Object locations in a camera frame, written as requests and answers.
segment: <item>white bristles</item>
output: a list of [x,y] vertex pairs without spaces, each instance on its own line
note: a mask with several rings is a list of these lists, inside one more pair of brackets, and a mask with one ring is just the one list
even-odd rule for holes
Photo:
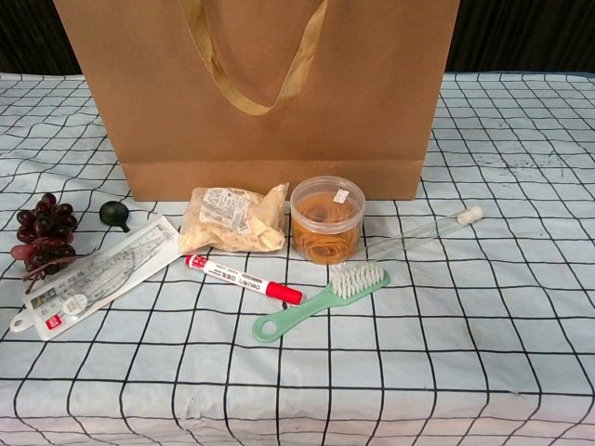
[[349,299],[361,291],[376,285],[384,278],[384,269],[373,263],[348,269],[331,279],[333,293],[342,299]]

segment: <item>snack bag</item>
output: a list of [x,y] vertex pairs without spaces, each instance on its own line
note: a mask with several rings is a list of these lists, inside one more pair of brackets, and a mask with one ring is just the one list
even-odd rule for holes
[[281,249],[288,187],[280,184],[264,197],[233,188],[194,189],[182,219],[180,253],[205,246],[229,252]]

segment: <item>clear plastic container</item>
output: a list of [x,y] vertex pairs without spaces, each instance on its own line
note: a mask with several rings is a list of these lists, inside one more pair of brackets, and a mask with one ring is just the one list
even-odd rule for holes
[[291,194],[294,248],[311,262],[335,265],[359,248],[364,193],[340,177],[314,177]]

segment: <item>hanging hole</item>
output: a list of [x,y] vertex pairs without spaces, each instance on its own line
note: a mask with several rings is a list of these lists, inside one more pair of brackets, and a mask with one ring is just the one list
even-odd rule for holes
[[276,331],[277,331],[277,324],[273,321],[266,321],[262,325],[262,333],[267,336],[274,335]]

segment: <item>kraft paper bag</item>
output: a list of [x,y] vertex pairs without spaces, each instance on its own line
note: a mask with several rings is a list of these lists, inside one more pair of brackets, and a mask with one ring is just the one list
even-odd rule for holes
[[137,200],[415,196],[458,0],[55,0]]

